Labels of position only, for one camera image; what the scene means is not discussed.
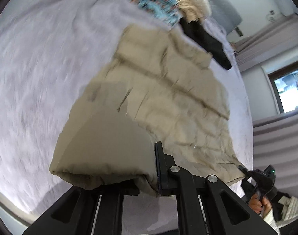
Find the person right hand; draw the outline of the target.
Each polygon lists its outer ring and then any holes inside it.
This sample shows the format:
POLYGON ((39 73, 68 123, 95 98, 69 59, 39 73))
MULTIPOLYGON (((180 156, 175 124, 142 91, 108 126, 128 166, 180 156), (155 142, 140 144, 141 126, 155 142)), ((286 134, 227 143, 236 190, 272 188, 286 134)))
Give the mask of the person right hand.
POLYGON ((272 210, 272 206, 268 198, 263 197, 260 200, 260 196, 254 194, 248 203, 249 207, 257 214, 261 214, 262 218, 266 217, 267 214, 272 210))

